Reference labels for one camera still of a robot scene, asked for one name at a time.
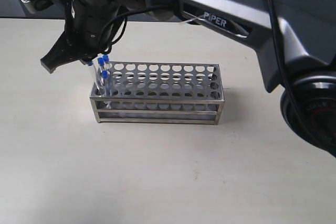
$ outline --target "white table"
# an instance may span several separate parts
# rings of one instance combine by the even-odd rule
[[[0,20],[0,223],[335,223],[336,160],[292,133],[255,53],[202,27],[129,23],[112,60],[220,64],[219,126],[98,124],[62,20]]]

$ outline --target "test tube rack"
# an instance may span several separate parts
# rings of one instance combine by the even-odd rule
[[[219,65],[111,64],[112,95],[102,94],[96,85],[90,95],[98,123],[219,123],[225,102]]]

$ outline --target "robotic arm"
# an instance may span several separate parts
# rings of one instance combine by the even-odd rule
[[[336,157],[336,0],[21,0],[35,13],[52,4],[65,11],[65,31],[41,59],[52,73],[111,50],[131,14],[192,20],[257,53],[265,89],[286,88],[281,111],[291,129]],[[277,16],[283,44],[279,51]],[[281,70],[283,56],[286,77]]]

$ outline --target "wire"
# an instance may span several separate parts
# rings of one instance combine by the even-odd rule
[[[97,44],[98,47],[101,51],[102,54],[109,54],[112,50],[112,46],[114,44],[116,44],[117,42],[120,41],[120,39],[122,38],[122,36],[125,33],[126,30],[126,26],[127,26],[127,21],[128,21],[128,17],[136,15],[136,14],[143,14],[143,13],[148,13],[148,12],[152,12],[154,10],[165,10],[165,9],[171,9],[172,6],[170,5],[154,5],[154,6],[150,6],[147,8],[143,8],[143,9],[136,9],[136,10],[130,10],[128,12],[122,13],[120,15],[118,15],[117,17],[115,17],[114,19],[112,19],[111,21],[109,21],[106,25],[104,25],[104,27],[102,28],[98,39],[97,39]],[[107,32],[107,30],[117,21],[119,20],[123,20],[124,21],[124,26],[122,28],[122,32],[120,34],[120,36],[113,42],[109,43],[108,46],[106,46],[107,50],[104,51],[104,45],[101,44],[101,40],[102,40],[102,36]]]
[[[326,148],[324,148],[324,144],[322,144],[321,141],[317,137],[315,137],[314,133],[311,132],[308,121],[305,115],[303,114],[295,98],[295,95],[291,88],[291,84],[288,79],[288,75],[286,71],[284,37],[280,30],[280,25],[279,25],[278,15],[275,9],[274,0],[267,0],[267,4],[268,4],[270,21],[271,21],[273,43],[274,43],[274,49],[275,49],[275,54],[277,58],[277,64],[278,64],[280,75],[282,77],[282,81],[284,83],[283,86],[286,89],[289,101],[293,107],[294,113],[296,114],[297,120],[299,124],[301,125],[301,127],[303,128],[303,130],[307,133],[307,135],[310,137],[310,139],[314,142],[314,144],[318,148],[326,150]]]

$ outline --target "blue cap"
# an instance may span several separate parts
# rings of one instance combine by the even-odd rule
[[[99,66],[104,66],[104,60],[103,60],[103,58],[98,58],[98,65]]]
[[[107,79],[109,77],[109,73],[106,70],[103,70],[101,72],[101,76],[103,77],[103,79]]]
[[[103,55],[103,60],[105,62],[109,62],[110,61],[109,56],[108,55]]]

